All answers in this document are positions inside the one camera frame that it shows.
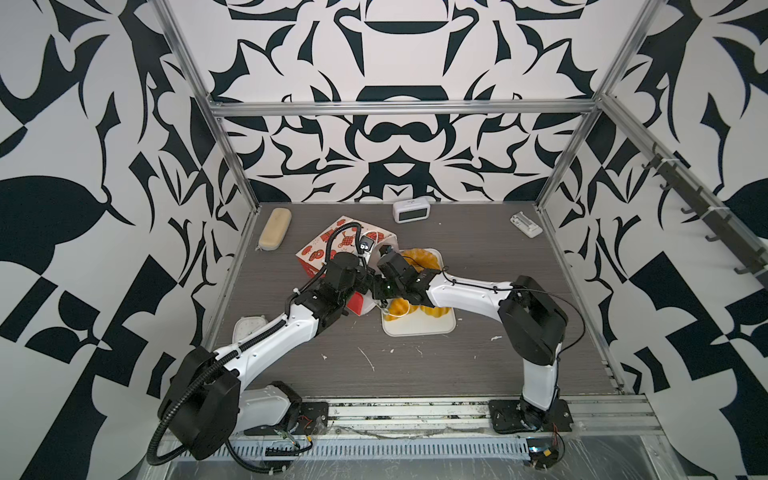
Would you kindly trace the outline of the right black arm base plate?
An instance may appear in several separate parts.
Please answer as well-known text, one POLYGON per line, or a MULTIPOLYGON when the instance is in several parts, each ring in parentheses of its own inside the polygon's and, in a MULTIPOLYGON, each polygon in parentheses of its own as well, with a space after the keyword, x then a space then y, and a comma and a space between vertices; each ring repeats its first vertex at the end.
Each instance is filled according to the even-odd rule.
POLYGON ((541 410, 524 400, 490 400, 493 430, 502 435, 529 432, 571 432, 573 417, 568 403, 555 399, 548 410, 541 410))

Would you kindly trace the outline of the yellow fake croissant bread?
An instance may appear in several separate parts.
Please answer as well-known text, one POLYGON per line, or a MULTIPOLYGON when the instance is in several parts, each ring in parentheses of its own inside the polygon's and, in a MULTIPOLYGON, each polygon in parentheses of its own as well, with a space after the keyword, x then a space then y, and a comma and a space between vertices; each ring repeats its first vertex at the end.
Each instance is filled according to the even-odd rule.
POLYGON ((410 303, 402 298, 394 299, 383 310, 385 321, 394 321, 411 313, 410 303))

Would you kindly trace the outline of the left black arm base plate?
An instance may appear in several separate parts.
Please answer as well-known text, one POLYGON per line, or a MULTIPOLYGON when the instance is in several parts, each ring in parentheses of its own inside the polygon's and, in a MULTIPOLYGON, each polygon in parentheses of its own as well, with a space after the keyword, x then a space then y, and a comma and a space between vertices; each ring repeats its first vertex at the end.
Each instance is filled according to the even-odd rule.
POLYGON ((290 434, 310 435, 325 428, 328 414, 328 402, 293 402, 276 424, 246 429, 244 434, 246 436, 265 436, 283 431, 290 434))

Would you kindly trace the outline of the yellow fake braided bread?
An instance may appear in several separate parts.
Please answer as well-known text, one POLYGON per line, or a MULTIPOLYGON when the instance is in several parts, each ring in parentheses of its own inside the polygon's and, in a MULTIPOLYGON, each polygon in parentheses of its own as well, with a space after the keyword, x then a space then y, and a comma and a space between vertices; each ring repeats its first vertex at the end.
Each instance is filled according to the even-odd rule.
POLYGON ((413 248, 400 252, 406 262, 413 266, 418 272, 424 269, 441 270, 441 264, 438 257, 427 249, 413 248))

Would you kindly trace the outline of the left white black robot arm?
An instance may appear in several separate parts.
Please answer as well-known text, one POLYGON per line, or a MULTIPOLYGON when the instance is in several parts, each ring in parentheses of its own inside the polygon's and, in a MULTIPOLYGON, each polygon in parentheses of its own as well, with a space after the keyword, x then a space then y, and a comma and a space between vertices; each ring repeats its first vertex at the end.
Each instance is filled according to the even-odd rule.
POLYGON ((307 343, 344 315, 354 292, 373 276, 367 254, 339 252, 287 299, 283 314, 244 339, 215 351, 187 354, 158 409, 159 424, 146 460, 162 465, 188 452, 202 460, 242 429, 272 426, 288 417, 298 397, 289 388, 245 388, 267 367, 307 343))

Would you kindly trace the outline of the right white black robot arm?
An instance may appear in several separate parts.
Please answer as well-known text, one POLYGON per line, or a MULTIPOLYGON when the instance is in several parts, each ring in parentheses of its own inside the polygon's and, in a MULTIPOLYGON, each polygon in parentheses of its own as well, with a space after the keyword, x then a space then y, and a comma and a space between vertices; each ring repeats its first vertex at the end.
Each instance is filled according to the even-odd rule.
POLYGON ((512 282, 482 282, 428 268, 389 246, 380 252, 372 291, 375 300, 403 299, 417 307, 472 312, 504 327, 523 359, 524 375, 508 430, 542 429, 559 394, 559 356, 568 325, 560 306, 529 276, 512 282))

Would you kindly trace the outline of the red white paper bag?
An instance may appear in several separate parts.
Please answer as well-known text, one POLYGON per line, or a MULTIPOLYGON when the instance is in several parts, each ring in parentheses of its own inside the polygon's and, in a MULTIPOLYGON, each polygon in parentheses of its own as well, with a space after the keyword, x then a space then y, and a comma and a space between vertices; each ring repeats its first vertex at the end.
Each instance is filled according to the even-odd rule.
POLYGON ((369 265, 375 246, 357 221, 332 229, 320 250, 319 270, 286 300, 287 318, 330 324, 350 313, 349 303, 356 295, 379 302, 393 298, 392 281, 369 265))

